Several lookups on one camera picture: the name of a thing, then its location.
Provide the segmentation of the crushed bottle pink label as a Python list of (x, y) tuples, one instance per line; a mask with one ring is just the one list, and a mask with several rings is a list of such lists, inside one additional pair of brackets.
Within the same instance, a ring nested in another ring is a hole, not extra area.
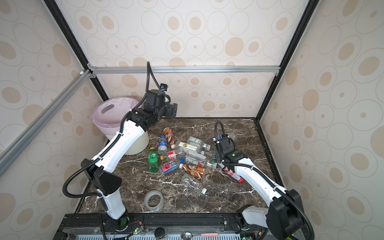
[(167, 163), (164, 163), (163, 165), (159, 166), (159, 172), (161, 175), (166, 175), (174, 170), (176, 170), (179, 167), (180, 162), (179, 161), (169, 161)]

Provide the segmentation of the aluminium frame bar back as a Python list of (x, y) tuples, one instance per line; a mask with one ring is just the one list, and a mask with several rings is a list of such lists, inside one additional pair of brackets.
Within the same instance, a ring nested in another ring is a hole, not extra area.
[[(95, 74), (145, 74), (146, 67), (92, 67)], [(152, 67), (156, 74), (278, 73), (279, 66)]]

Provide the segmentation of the brown Nescafe bottle front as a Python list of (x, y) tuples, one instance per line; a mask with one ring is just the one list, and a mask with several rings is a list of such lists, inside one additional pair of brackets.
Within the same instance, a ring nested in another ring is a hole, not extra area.
[(199, 166), (179, 164), (179, 168), (198, 179), (202, 179), (205, 176), (205, 169)]

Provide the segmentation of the black frame post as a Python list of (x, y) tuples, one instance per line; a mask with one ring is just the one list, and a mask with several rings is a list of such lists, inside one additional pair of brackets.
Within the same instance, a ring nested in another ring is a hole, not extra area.
[(298, 26), (293, 34), (293, 37), (288, 45), (288, 48), (284, 54), (284, 57), (281, 61), (281, 64), (280, 64), (280, 70), (279, 72), (277, 73), (277, 75), (274, 77), (268, 91), (267, 91), (267, 94), (262, 102), (262, 105), (260, 107), (260, 110), (255, 118), (255, 121), (256, 123), (259, 123), (262, 119), (262, 116), (264, 115), (279, 83), (280, 83), (280, 80), (281, 78), (283, 77), (283, 74), (285, 73), (290, 61), (291, 61), (291, 58), (319, 4), (319, 0), (310, 0), (308, 1), (308, 4), (303, 12), (303, 15), (302, 17), (300, 18), (300, 21), (298, 23)]
[(75, 56), (79, 60), (81, 66), (85, 70), (89, 70), (91, 73), (90, 80), (95, 87), (97, 93), (101, 97), (103, 101), (106, 101), (109, 99), (104, 87), (102, 86), (101, 82), (99, 81), (98, 77), (94, 72), (91, 70), (91, 64), (86, 57), (80, 43), (78, 42), (77, 38), (75, 37), (69, 23), (67, 22), (66, 18), (64, 17), (62, 11), (59, 8), (59, 5), (56, 3), (56, 1), (51, 0), (44, 0), (43, 3), (48, 8), (48, 11), (52, 15), (53, 19), (55, 20), (56, 24), (58, 25), (59, 29), (61, 30), (63, 36), (67, 40), (68, 44), (70, 45), (72, 51), (74, 52)]

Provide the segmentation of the black frame post left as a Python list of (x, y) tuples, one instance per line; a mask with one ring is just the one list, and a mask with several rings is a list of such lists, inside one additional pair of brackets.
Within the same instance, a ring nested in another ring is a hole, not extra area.
[(89, 70), (91, 73), (90, 80), (95, 87), (97, 93), (101, 97), (103, 101), (106, 101), (109, 99), (104, 87), (102, 86), (101, 82), (99, 81), (98, 77), (94, 72), (91, 70), (91, 64), (86, 57), (80, 43), (78, 42), (77, 38), (75, 37), (69, 23), (67, 22), (66, 18), (64, 17), (62, 11), (59, 8), (59, 5), (56, 3), (56, 1), (51, 0), (44, 0), (43, 3), (48, 8), (48, 11), (52, 15), (53, 19), (55, 20), (56, 24), (58, 25), (59, 29), (61, 30), (63, 36), (67, 40), (68, 44), (70, 45), (72, 51), (74, 52), (75, 56), (79, 60), (81, 66), (85, 70)]

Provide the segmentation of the clear bottle green cap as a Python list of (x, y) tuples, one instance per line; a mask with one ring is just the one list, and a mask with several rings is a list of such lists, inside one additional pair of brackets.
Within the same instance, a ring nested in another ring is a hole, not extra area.
[(215, 169), (217, 167), (217, 163), (213, 163), (212, 161), (208, 161), (208, 160), (195, 159), (192, 157), (186, 157), (185, 163), (188, 165), (194, 165), (194, 166), (198, 166), (201, 168)]

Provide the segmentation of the clear bottle blue label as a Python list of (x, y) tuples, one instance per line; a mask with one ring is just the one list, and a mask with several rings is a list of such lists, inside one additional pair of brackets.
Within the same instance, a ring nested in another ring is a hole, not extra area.
[(227, 133), (228, 137), (231, 138), (232, 140), (236, 141), (237, 140), (237, 134), (234, 132)]

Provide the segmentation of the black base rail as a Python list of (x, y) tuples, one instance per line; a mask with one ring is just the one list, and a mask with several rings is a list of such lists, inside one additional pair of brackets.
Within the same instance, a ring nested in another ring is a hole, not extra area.
[[(192, 240), (278, 240), (264, 227), (246, 225), (240, 213), (206, 214), (127, 214), (128, 227), (117, 231), (107, 214), (65, 215), (54, 235), (55, 240), (156, 240), (155, 229), (163, 227), (164, 240), (182, 240), (183, 232), (219, 233), (218, 237), (193, 237)], [(302, 231), (295, 233), (305, 240)]]

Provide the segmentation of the clear flat bottle middle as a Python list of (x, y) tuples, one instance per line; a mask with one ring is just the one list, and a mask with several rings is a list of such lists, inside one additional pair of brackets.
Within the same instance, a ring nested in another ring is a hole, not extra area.
[(190, 158), (193, 158), (193, 159), (196, 159), (199, 161), (205, 161), (207, 159), (206, 156), (204, 156), (200, 153), (193, 152), (193, 151), (187, 152), (186, 157), (190, 157)]

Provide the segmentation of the frosted bottle kiwi label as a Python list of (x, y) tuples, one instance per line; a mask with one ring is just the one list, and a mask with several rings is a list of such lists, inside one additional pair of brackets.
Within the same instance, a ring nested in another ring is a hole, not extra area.
[(181, 142), (181, 141), (176, 142), (176, 148), (180, 148), (185, 152), (192, 151), (192, 152), (199, 153), (199, 154), (202, 152), (202, 150), (199, 146), (191, 145), (191, 144)]

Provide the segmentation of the green plastic soda bottle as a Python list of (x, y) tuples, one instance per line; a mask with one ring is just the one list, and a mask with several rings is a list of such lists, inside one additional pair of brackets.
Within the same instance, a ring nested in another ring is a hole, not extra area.
[(159, 157), (155, 148), (151, 147), (148, 155), (148, 167), (151, 173), (157, 173), (159, 171)]

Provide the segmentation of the black frame post right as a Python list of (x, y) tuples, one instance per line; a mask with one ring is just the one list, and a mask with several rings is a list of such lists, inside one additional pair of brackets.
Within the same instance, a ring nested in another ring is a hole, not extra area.
[(267, 91), (267, 94), (262, 102), (262, 105), (260, 107), (260, 110), (255, 118), (255, 121), (256, 123), (259, 123), (262, 119), (262, 116), (264, 115), (279, 83), (280, 83), (280, 80), (281, 78), (283, 77), (283, 74), (285, 73), (290, 61), (291, 61), (291, 58), (319, 4), (319, 0), (310, 0), (308, 1), (308, 4), (303, 12), (303, 15), (302, 17), (300, 18), (300, 21), (298, 23), (298, 26), (293, 34), (293, 37), (288, 45), (288, 48), (284, 54), (284, 57), (281, 61), (281, 64), (280, 64), (280, 70), (279, 72), (277, 73), (277, 75), (274, 77), (268, 91)]

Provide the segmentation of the clear tape roll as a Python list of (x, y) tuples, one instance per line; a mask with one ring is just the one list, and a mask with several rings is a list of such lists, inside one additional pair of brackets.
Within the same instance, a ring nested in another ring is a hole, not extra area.
[(164, 206), (164, 196), (160, 191), (150, 191), (144, 198), (144, 205), (149, 211), (158, 212)]

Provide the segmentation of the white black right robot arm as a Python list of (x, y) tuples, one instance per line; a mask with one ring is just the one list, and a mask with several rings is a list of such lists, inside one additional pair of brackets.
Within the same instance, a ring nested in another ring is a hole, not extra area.
[(274, 182), (264, 174), (243, 151), (236, 147), (221, 121), (214, 127), (216, 162), (243, 178), (265, 201), (266, 208), (245, 207), (240, 219), (246, 225), (267, 228), (278, 240), (295, 240), (302, 231), (304, 239), (315, 239), (314, 228), (306, 216), (300, 194)]

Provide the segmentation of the black round knob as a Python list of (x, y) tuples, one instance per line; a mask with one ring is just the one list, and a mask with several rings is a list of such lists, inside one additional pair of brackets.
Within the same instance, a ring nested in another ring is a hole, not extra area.
[(158, 227), (155, 229), (154, 237), (156, 240), (163, 240), (166, 237), (166, 231), (163, 227)]

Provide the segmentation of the clear bottle green label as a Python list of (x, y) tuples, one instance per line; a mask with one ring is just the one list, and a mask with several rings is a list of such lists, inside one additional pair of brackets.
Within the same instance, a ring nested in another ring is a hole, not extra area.
[(196, 137), (193, 137), (193, 136), (190, 136), (187, 140), (187, 143), (190, 144), (190, 145), (194, 145), (194, 146), (197, 146), (199, 147), (201, 150), (203, 151), (209, 151), (211, 146), (204, 143), (203, 140), (199, 139), (199, 138), (196, 138)]

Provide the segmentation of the pink bin liner bag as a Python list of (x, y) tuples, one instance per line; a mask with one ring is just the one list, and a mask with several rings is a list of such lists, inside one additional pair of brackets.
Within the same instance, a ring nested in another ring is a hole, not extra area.
[(129, 97), (118, 97), (99, 104), (92, 112), (92, 120), (106, 136), (114, 136), (120, 130), (123, 117), (139, 101)]

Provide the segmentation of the crushed clear bottle white cap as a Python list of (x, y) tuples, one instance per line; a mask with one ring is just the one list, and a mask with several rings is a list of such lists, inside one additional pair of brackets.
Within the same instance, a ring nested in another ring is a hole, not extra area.
[(203, 186), (203, 184), (188, 174), (183, 175), (181, 183), (186, 187), (184, 192), (187, 195), (199, 196), (207, 193), (207, 189)]

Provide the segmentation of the clear bottle red cap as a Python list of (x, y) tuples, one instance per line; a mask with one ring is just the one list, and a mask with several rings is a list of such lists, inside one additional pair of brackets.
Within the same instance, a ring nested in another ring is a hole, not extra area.
[(233, 179), (235, 179), (239, 183), (243, 182), (244, 179), (240, 175), (238, 175), (237, 173), (233, 172), (228, 167), (225, 167), (223, 164), (219, 164), (219, 166), (222, 168), (222, 171), (225, 174), (229, 175), (230, 177), (232, 177)]

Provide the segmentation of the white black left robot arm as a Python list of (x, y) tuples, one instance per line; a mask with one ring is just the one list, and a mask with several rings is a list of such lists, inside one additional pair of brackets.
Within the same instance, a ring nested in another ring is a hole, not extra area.
[[(126, 151), (147, 130), (161, 118), (174, 118), (177, 115), (177, 104), (171, 102), (166, 93), (168, 86), (156, 84), (155, 90), (149, 89), (150, 80), (155, 76), (151, 64), (147, 63), (146, 93), (141, 101), (122, 118), (120, 128), (113, 139), (91, 160), (84, 159), (81, 169), (72, 174), (63, 185), (63, 194), (68, 198), (96, 196), (101, 199), (109, 222), (117, 231), (128, 227), (129, 218), (123, 204), (120, 186), (122, 179), (113, 174)], [(88, 180), (96, 188), (96, 192), (72, 194), (68, 190), (71, 181), (85, 173)]]

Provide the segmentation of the blue label water bottle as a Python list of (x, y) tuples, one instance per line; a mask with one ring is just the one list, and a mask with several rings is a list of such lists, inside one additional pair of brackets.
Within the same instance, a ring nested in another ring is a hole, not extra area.
[(161, 135), (159, 146), (158, 146), (158, 154), (160, 156), (165, 156), (168, 153), (167, 140), (165, 135)]

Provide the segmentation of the clear bottle red label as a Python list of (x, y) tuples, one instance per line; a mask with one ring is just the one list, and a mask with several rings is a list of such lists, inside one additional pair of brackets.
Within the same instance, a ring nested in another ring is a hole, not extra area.
[(172, 161), (172, 160), (180, 160), (184, 158), (185, 152), (183, 150), (172, 150), (169, 151), (165, 156), (161, 155), (161, 161)]

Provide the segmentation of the white plastic waste bin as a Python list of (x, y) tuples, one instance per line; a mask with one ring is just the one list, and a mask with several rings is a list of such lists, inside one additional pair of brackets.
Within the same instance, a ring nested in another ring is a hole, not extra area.
[[(112, 141), (114, 136), (106, 136), (110, 141)], [(125, 155), (136, 155), (142, 152), (149, 144), (149, 135), (145, 132), (137, 140), (133, 142), (131, 147), (126, 151)]]

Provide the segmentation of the aluminium frame bar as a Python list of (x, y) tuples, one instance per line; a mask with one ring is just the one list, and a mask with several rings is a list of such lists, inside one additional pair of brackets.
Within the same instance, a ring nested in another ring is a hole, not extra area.
[(90, 76), (90, 70), (83, 70), (83, 73), (79, 74), (1, 154), (1, 175), (9, 169), (26, 147), (83, 84), (83, 81), (90, 78)]
[[(146, 67), (92, 67), (95, 74), (145, 74)], [(152, 67), (156, 74), (278, 73), (279, 66)]]

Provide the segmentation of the aluminium frame bar left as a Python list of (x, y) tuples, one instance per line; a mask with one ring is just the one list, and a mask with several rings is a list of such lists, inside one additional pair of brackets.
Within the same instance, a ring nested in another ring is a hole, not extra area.
[(83, 70), (83, 73), (79, 74), (1, 154), (1, 175), (9, 169), (26, 147), (83, 84), (83, 81), (90, 78), (90, 76), (90, 70)]

